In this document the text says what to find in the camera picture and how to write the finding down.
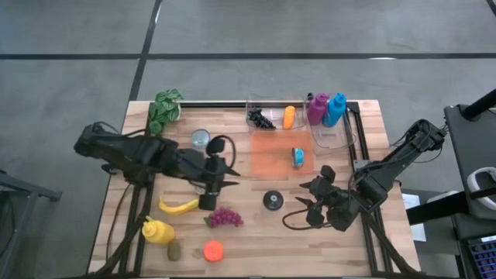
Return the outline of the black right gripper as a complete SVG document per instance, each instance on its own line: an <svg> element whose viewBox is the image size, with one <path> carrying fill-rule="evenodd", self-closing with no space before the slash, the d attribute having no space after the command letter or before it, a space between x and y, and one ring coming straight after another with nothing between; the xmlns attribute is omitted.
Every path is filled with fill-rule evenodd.
<svg viewBox="0 0 496 279"><path fill-rule="evenodd" d="M306 198L297 198L297 200L305 205L306 209L302 212L306 214L305 220L310 226L320 226L324 223L322 206L326 206L327 221L334 229L345 232L357 217L357 204L347 191L332 186L335 179L336 172L329 165L323 165L320 175L310 182L299 184L300 188L308 190L326 188L316 195L317 202Z"/></svg>

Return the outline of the black equipment cart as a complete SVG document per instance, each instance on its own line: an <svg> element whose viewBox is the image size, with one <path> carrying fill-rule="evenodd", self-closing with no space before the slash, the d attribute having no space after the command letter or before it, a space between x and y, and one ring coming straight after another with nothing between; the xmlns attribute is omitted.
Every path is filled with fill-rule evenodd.
<svg viewBox="0 0 496 279"><path fill-rule="evenodd" d="M496 235L496 211L471 199L496 196L490 175L477 175L481 190L470 194L467 177L482 167L496 167L496 88L470 105L444 108L463 190L407 210L412 225L455 217L459 239Z"/></svg>

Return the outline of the black aluminium rig frame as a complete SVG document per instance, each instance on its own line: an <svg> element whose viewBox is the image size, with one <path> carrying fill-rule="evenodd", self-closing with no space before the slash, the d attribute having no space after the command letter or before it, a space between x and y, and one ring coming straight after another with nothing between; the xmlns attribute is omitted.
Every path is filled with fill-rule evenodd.
<svg viewBox="0 0 496 279"><path fill-rule="evenodd" d="M398 279L401 275L386 257L377 237L356 219L345 232L334 229L303 230L305 217L297 198L308 196L299 184L315 177L322 165L336 171L336 184L344 188L352 171L348 149L324 150L313 143L314 170L310 174L282 177L252 173L250 135L246 105L242 101L185 102L181 116L166 135L183 147L191 144L191 133L206 129L212 135L226 134L236 144L237 185L222 191L219 205L238 212L241 226L207 227L205 213L195 209L183 215L168 215L158 208L159 197L168 205L180 205L195 197L186 181L159 176L139 198L150 198L148 211L174 227L181 243L179 261L167 259L163 244L148 243L136 236L129 248L126 273L132 277L380 277ZM267 191L279 191L282 208L264 207ZM209 262L203 249L208 241L224 246L224 258Z"/></svg>

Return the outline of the blue squeeze bottle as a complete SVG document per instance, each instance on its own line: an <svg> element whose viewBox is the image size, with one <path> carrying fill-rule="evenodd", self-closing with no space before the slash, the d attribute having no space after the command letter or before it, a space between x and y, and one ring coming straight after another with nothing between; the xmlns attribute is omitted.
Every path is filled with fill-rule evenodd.
<svg viewBox="0 0 496 279"><path fill-rule="evenodd" d="M346 96L342 93L337 93L328 103L322 124L327 127L335 126L345 111Z"/></svg>

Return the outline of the magenta squeeze bottle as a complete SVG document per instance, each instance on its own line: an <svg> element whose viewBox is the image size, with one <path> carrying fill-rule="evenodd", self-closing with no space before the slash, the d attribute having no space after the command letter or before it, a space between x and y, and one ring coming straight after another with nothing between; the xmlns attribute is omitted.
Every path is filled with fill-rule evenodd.
<svg viewBox="0 0 496 279"><path fill-rule="evenodd" d="M308 95L309 105L307 109L308 121L311 126L318 125L327 112L329 95L317 93Z"/></svg>

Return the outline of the yellow toy banana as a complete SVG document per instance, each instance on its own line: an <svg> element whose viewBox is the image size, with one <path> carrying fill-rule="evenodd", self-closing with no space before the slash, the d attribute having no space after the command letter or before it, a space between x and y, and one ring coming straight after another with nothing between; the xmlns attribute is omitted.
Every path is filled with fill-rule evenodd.
<svg viewBox="0 0 496 279"><path fill-rule="evenodd" d="M159 197L159 209L168 215L182 215L196 209L199 205L199 200L194 199L183 205L169 206L166 205L162 197Z"/></svg>

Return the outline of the white headset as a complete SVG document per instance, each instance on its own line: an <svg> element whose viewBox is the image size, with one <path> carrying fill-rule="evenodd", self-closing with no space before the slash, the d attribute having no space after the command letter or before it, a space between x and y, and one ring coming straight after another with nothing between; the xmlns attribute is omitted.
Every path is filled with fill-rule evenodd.
<svg viewBox="0 0 496 279"><path fill-rule="evenodd" d="M467 177L467 185L468 185L468 188L470 189L471 195L474 194L476 191L481 190L481 187L477 182L477 175L482 174L482 173L489 174L491 179L494 182L496 182L496 167L482 167L478 170L475 170L473 173L469 174ZM486 208L489 208L492 211L496 211L496 202L492 201L490 198L488 198L488 197L480 197L480 198L470 197L470 198L480 202Z"/></svg>

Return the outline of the yellow mustard squeeze bottle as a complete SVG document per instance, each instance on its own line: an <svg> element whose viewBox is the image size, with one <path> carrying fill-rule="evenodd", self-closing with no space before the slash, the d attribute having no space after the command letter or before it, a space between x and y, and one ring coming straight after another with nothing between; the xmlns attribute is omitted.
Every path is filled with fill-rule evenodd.
<svg viewBox="0 0 496 279"><path fill-rule="evenodd" d="M146 216L141 233L151 243L168 244L175 238L174 228L165 222Z"/></svg>

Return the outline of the red toy grape bunch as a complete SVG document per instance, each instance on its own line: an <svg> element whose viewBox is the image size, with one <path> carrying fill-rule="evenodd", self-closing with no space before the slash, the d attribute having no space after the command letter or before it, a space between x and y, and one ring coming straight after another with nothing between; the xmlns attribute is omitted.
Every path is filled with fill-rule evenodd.
<svg viewBox="0 0 496 279"><path fill-rule="evenodd" d="M210 228L232 225L241 226L244 221L238 212L230 208L218 208L213 213L204 217L205 224Z"/></svg>

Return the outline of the dark purple toy grape bunch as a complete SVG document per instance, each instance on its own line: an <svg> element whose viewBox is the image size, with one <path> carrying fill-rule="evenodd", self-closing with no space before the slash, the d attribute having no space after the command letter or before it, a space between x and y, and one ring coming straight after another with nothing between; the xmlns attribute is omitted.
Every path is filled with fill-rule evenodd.
<svg viewBox="0 0 496 279"><path fill-rule="evenodd" d="M253 108L248 111L248 119L259 129L276 129L275 125L264 115L261 108Z"/></svg>

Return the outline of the brown toy kiwi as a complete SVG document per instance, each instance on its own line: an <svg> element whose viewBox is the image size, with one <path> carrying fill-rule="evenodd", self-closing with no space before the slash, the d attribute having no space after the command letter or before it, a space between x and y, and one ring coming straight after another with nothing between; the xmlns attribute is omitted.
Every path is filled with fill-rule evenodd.
<svg viewBox="0 0 496 279"><path fill-rule="evenodd" d="M175 239L167 244L167 259L169 261L179 261L181 258L181 243Z"/></svg>

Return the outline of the grey metal stand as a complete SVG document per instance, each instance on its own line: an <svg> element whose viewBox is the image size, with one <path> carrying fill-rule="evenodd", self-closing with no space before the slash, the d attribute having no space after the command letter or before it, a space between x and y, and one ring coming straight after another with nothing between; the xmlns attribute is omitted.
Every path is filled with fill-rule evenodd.
<svg viewBox="0 0 496 279"><path fill-rule="evenodd" d="M24 237L29 218L33 213L36 200L40 197L45 197L52 202L58 202L62 193L19 180L3 170L0 170L0 187L2 187L0 192L4 191L9 194L19 194L26 197L19 219L13 222L11 237L6 243L5 249L0 253L0 279L7 279L12 273L14 260L20 248L21 239Z"/></svg>

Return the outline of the orange yellow toy food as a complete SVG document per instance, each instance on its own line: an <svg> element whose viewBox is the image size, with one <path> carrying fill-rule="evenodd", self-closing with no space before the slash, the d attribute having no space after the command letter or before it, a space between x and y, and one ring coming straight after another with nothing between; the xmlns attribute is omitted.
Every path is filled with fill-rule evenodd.
<svg viewBox="0 0 496 279"><path fill-rule="evenodd" d="M291 129L295 123L295 112L296 108L292 105L287 106L284 109L284 117L283 117L283 128Z"/></svg>

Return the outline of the clear bottle with black lid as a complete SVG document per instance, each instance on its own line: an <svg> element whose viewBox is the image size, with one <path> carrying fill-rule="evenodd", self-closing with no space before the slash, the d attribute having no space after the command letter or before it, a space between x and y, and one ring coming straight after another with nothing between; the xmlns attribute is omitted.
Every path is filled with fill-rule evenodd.
<svg viewBox="0 0 496 279"><path fill-rule="evenodd" d="M263 196L263 206L271 211L277 211L282 208L284 197L279 191L267 191Z"/></svg>

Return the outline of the green potted plant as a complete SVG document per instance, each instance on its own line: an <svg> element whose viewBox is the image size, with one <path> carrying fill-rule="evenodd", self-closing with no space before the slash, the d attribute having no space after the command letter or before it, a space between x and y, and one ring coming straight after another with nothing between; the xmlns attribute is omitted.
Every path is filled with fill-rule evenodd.
<svg viewBox="0 0 496 279"><path fill-rule="evenodd" d="M182 99L182 94L176 88L156 94L148 112L148 129L151 135L159 136L168 123L178 120Z"/></svg>

